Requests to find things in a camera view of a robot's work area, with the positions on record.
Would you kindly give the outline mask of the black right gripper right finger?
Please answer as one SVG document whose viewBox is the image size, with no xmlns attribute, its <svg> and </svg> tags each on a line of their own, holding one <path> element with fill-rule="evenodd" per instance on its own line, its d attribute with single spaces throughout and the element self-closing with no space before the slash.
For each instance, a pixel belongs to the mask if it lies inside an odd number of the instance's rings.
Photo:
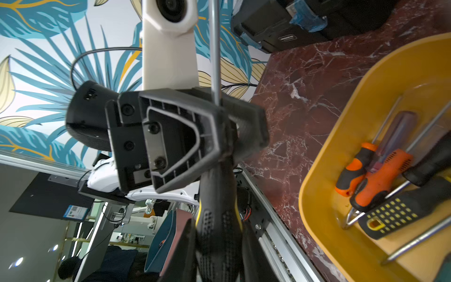
<svg viewBox="0 0 451 282">
<path fill-rule="evenodd" d="M 242 282 L 277 282 L 278 277 L 250 225 L 243 226 Z"/>
</svg>

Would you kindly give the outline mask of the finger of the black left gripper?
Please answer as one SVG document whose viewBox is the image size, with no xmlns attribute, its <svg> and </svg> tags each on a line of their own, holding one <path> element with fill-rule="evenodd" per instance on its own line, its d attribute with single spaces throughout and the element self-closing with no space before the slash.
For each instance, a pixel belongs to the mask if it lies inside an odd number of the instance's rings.
<svg viewBox="0 0 451 282">
<path fill-rule="evenodd" d="M 241 162 L 269 145 L 262 107 L 228 95 L 223 96 L 222 106 L 216 106 L 208 88 L 193 88 L 191 95 L 197 98 L 194 122 L 200 137 L 198 151 L 193 155 L 196 162 L 221 162 L 228 158 Z"/>
</svg>

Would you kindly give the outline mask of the yellow plastic storage box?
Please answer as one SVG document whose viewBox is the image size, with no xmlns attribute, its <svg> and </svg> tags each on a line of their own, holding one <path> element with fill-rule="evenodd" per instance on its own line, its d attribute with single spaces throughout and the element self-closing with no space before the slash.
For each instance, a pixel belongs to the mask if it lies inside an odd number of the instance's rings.
<svg viewBox="0 0 451 282">
<path fill-rule="evenodd" d="M 451 279 L 451 36 L 409 43 L 358 84 L 299 193 L 350 282 Z"/>
</svg>

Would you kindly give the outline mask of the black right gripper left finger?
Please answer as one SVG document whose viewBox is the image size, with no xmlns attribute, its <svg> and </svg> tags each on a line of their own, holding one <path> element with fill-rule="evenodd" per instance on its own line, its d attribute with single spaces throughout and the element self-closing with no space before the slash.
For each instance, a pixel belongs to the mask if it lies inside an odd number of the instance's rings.
<svg viewBox="0 0 451 282">
<path fill-rule="evenodd" d="M 196 228 L 189 219 L 176 232 L 169 262 L 159 282 L 195 282 L 197 280 Z"/>
</svg>

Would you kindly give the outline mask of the black yellow-dotted screwdriver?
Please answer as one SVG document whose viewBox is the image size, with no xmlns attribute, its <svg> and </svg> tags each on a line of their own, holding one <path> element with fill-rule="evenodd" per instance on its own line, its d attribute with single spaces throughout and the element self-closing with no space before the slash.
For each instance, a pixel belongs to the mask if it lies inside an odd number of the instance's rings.
<svg viewBox="0 0 451 282">
<path fill-rule="evenodd" d="M 358 224 L 367 236 L 379 240 L 429 216 L 450 198 L 450 177 L 433 177 L 420 188 L 400 193 L 367 212 Z"/>
</svg>

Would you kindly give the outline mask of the black yellow-capped screwdriver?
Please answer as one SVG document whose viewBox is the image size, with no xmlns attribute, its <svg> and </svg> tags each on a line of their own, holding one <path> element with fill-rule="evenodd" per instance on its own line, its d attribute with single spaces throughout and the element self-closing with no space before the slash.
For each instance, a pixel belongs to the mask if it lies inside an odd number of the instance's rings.
<svg viewBox="0 0 451 282">
<path fill-rule="evenodd" d="M 451 132 L 449 131 L 440 138 L 420 162 L 406 170 L 402 176 L 415 186 L 422 186 L 435 174 L 450 166 Z"/>
</svg>

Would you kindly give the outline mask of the blue red transparent screwdriver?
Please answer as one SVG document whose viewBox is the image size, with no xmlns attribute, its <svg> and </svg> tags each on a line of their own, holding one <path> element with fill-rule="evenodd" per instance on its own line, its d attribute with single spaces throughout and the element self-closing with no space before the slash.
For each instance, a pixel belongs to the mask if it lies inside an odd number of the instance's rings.
<svg viewBox="0 0 451 282">
<path fill-rule="evenodd" d="M 385 159 L 393 151 L 402 147 L 416 127 L 417 122 L 418 114 L 416 112 L 404 110 L 397 113 L 368 166 L 369 173 L 377 172 L 384 164 Z"/>
</svg>

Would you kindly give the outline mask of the small orange grey screwdriver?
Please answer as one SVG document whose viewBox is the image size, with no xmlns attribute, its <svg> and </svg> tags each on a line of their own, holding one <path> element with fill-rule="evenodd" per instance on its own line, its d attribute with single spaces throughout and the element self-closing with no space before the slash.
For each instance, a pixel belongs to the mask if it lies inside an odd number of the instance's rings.
<svg viewBox="0 0 451 282">
<path fill-rule="evenodd" d="M 395 103 L 392 105 L 385 120 L 379 127 L 377 134 L 371 142 L 364 142 L 361 144 L 359 152 L 354 156 L 352 161 L 342 170 L 339 178 L 335 184 L 335 191 L 344 197 L 350 197 L 355 192 L 357 186 L 362 182 L 366 175 L 366 167 L 370 164 L 378 146 L 376 141 L 382 130 L 386 127 L 391 115 L 397 108 L 399 102 L 402 100 L 403 95 L 400 95 Z"/>
</svg>

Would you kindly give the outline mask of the yellow handle screwdriver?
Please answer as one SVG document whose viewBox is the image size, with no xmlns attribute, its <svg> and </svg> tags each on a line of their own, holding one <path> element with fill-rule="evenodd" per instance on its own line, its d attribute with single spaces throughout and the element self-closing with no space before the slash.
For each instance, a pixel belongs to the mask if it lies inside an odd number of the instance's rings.
<svg viewBox="0 0 451 282">
<path fill-rule="evenodd" d="M 445 219 L 441 220 L 439 223 L 433 225 L 431 228 L 427 229 L 426 231 L 418 235 L 417 237 L 413 238 L 411 241 L 401 246 L 396 251 L 394 251 L 387 258 L 381 261 L 381 265 L 384 266 L 395 261 L 398 257 L 403 256 L 413 248 L 419 246 L 421 243 L 426 242 L 434 235 L 448 228 L 450 225 L 451 225 L 451 216 L 448 216 Z"/>
</svg>

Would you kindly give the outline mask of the orange black screwdriver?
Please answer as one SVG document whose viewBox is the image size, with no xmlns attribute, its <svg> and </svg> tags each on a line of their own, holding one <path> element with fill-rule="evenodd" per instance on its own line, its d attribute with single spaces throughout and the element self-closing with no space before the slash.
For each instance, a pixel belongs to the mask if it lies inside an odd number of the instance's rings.
<svg viewBox="0 0 451 282">
<path fill-rule="evenodd" d="M 363 216 L 365 212 L 389 194 L 393 181 L 408 169 L 413 161 L 413 156 L 409 152 L 427 135 L 450 106 L 451 103 L 448 102 L 405 150 L 394 150 L 377 172 L 364 178 L 350 199 L 352 209 L 346 217 L 342 226 L 343 229 L 352 226 L 359 216 Z"/>
</svg>

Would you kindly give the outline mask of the green black screwdriver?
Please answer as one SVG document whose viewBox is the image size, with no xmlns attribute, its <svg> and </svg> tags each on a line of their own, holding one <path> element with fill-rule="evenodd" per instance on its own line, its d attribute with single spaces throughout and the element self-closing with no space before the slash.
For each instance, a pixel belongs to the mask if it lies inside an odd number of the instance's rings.
<svg viewBox="0 0 451 282">
<path fill-rule="evenodd" d="M 451 282 L 451 253 L 444 258 L 433 282 Z"/>
</svg>

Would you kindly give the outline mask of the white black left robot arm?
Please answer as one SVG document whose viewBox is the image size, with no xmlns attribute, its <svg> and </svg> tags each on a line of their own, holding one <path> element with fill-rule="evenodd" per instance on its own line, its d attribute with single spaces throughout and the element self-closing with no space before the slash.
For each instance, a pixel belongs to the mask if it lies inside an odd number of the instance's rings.
<svg viewBox="0 0 451 282">
<path fill-rule="evenodd" d="M 89 194 L 138 202 L 138 193 L 198 205 L 162 279 L 265 282 L 276 279 L 251 225 L 240 218 L 234 168 L 269 144 L 263 108 L 207 88 L 119 94 L 87 81 L 66 114 L 68 132 L 112 152 L 92 171 Z"/>
</svg>

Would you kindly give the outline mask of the black yellow-striped screwdriver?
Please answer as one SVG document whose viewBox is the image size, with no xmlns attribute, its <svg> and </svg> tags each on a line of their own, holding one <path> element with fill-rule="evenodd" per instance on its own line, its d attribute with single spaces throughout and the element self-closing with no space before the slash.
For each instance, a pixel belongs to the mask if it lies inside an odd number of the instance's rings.
<svg viewBox="0 0 451 282">
<path fill-rule="evenodd" d="M 237 213 L 233 136 L 228 117 L 223 118 L 216 136 L 225 144 L 225 150 L 200 180 L 196 261 L 204 282 L 234 282 L 242 265 L 242 225 Z"/>
</svg>

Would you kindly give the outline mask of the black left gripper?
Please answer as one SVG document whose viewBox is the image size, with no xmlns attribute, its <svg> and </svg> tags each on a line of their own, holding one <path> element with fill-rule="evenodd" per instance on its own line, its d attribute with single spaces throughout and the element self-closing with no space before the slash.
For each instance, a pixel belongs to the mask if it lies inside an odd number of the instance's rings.
<svg viewBox="0 0 451 282">
<path fill-rule="evenodd" d="M 180 189 L 216 162 L 196 162 L 200 144 L 191 89 L 118 94 L 87 81 L 75 92 L 66 129 L 85 146 L 112 150 L 122 193 L 152 185 L 157 193 Z"/>
</svg>

